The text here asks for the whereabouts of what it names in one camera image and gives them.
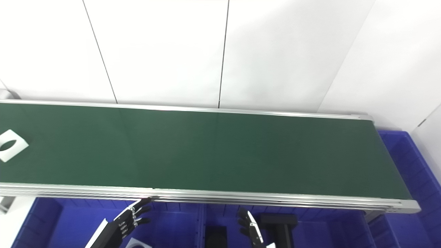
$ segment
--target white paper piece in bin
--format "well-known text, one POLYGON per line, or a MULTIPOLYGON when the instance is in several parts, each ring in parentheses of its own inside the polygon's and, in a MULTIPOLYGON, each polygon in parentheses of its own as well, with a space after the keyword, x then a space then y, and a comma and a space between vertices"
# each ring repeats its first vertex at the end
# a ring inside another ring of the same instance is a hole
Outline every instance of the white paper piece in bin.
POLYGON ((0 160, 5 163, 29 146, 22 137, 9 129, 0 135, 0 147, 12 140, 15 140, 15 143, 10 148, 0 151, 0 160))
POLYGON ((135 238, 131 238, 129 240, 129 242, 127 243, 126 248, 138 248, 138 247, 143 247, 143 248, 152 248, 151 246, 149 246, 148 244, 142 243, 141 241, 135 239, 135 238))

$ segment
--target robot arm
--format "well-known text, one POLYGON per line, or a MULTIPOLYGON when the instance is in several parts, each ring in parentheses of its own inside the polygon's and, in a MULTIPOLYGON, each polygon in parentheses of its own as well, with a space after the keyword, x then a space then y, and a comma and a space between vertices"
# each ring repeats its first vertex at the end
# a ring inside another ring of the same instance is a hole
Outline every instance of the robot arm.
POLYGON ((138 225, 150 222, 149 218, 139 218, 150 211, 150 206, 145 206, 152 201, 144 198, 124 209, 112 222, 103 220, 85 248, 118 248, 123 238, 127 237, 138 225))
POLYGON ((250 238, 252 248, 276 248, 274 243, 265 246, 263 244, 262 234, 253 215, 245 208, 239 208, 239 218, 237 222, 242 227, 240 233, 250 238))

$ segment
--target black stand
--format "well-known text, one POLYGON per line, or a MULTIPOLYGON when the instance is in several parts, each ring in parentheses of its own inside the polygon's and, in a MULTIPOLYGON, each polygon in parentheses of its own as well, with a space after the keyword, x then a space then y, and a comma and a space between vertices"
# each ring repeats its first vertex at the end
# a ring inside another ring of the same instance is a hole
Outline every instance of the black stand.
POLYGON ((260 214, 260 225, 272 236, 276 248, 294 248, 292 229, 297 226, 294 214, 260 214))

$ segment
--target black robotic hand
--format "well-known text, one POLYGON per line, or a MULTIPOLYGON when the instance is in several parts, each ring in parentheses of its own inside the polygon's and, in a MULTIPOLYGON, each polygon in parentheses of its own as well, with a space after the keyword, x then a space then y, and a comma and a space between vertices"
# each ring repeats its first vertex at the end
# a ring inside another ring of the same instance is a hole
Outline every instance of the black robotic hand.
MULTIPOLYGON (((239 219, 237 222, 242 226, 240 228, 240 233, 250 238, 252 248, 267 248, 267 246, 263 244, 263 238, 259 226, 254 220, 253 215, 248 210, 241 207, 239 208, 238 216, 239 219)), ((276 246, 273 243, 268 245, 268 248, 269 247, 275 248, 276 246)))
POLYGON ((150 197, 140 199, 124 209, 112 222, 103 220, 86 248, 118 248, 123 238, 133 232, 138 225, 150 222, 149 218, 140 218, 140 215, 150 211, 151 207, 146 206, 150 202, 152 202, 150 197))

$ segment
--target white cardboard piece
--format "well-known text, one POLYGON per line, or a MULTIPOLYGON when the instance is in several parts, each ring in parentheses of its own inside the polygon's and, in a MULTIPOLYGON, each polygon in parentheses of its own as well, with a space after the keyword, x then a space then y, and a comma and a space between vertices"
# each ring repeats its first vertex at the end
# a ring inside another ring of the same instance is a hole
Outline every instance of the white cardboard piece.
POLYGON ((15 140, 13 146, 11 146, 9 149, 6 149, 4 151, 0 151, 0 160, 5 163, 29 146, 29 144, 22 137, 20 137, 14 131, 9 129, 0 135, 0 147, 4 145, 6 142, 12 140, 15 140))

